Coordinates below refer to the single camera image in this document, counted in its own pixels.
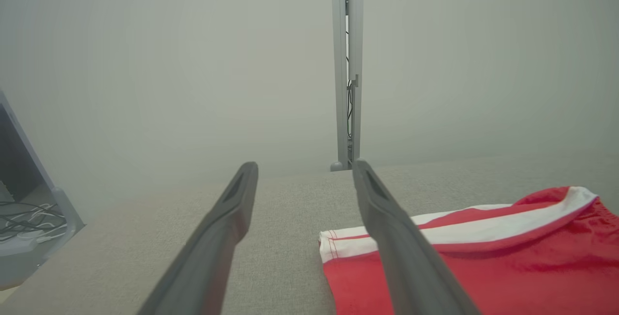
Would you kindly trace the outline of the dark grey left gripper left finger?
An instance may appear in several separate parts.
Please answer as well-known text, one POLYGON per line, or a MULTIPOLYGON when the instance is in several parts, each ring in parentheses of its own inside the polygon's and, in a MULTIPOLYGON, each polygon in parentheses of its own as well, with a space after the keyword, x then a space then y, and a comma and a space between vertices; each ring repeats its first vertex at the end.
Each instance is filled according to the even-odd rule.
POLYGON ((239 167, 212 209, 173 258, 140 315, 219 315, 236 245, 249 231, 259 169, 239 167))

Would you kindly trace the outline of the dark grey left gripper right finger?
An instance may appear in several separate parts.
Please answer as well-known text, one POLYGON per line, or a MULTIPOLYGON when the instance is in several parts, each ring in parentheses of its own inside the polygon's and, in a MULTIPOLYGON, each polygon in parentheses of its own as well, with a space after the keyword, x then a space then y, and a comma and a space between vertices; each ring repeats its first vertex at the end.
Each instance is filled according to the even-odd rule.
POLYGON ((396 315, 477 315, 437 251, 363 159, 352 165, 359 211, 376 241, 396 315))

